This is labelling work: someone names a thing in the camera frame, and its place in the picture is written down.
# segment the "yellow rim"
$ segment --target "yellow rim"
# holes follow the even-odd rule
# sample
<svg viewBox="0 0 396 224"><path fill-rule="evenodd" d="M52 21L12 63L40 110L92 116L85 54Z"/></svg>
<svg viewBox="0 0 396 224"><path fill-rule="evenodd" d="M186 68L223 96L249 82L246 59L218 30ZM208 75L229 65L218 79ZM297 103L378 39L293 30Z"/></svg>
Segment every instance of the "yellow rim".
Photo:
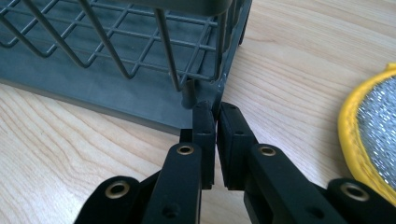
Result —
<svg viewBox="0 0 396 224"><path fill-rule="evenodd" d="M364 96L378 83L396 76L396 63L356 88L344 102L338 118L338 134L346 164L353 176L368 185L396 206L396 191L378 174L366 153L358 127L358 108Z"/></svg>

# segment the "wire basket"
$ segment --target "wire basket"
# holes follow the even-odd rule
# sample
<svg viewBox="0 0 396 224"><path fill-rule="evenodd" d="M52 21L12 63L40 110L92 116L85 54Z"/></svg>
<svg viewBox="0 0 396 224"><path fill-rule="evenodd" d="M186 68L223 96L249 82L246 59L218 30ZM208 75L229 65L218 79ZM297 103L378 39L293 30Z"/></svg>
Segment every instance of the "wire basket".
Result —
<svg viewBox="0 0 396 224"><path fill-rule="evenodd" d="M0 81L167 132L214 113L251 0L0 3Z"/></svg>

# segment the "rack tray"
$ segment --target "rack tray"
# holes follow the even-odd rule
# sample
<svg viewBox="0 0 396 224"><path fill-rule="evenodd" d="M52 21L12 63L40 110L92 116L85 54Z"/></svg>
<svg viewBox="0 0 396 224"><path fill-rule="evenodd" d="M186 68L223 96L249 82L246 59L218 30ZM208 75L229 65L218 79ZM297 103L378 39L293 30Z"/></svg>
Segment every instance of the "rack tray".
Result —
<svg viewBox="0 0 396 224"><path fill-rule="evenodd" d="M195 102L219 109L251 2L202 1L195 14L143 2L1 2L0 82L170 133L190 128Z"/></svg>

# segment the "tabletop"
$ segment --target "tabletop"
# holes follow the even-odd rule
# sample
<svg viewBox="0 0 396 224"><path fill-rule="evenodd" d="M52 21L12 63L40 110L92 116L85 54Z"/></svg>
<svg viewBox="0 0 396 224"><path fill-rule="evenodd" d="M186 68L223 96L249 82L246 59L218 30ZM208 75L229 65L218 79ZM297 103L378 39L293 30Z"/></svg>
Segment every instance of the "tabletop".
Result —
<svg viewBox="0 0 396 224"><path fill-rule="evenodd" d="M337 116L396 61L394 0L254 0L223 101L313 183L351 177ZM0 222L72 223L104 180L159 171L178 136L0 85ZM243 192L203 191L202 223L249 223Z"/></svg>

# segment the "wooden table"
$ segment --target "wooden table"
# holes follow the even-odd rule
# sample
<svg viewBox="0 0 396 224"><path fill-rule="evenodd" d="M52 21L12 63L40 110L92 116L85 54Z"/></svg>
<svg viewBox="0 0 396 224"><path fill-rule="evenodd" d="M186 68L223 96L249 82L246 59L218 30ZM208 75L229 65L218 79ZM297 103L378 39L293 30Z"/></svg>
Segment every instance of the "wooden table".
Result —
<svg viewBox="0 0 396 224"><path fill-rule="evenodd" d="M254 0L223 101L312 182L351 177L337 137L351 90L396 61L396 2ZM5 50L0 49L0 57ZM0 85L0 223L71 223L114 175L160 170L177 136ZM203 192L202 223L249 223L242 192Z"/></svg>

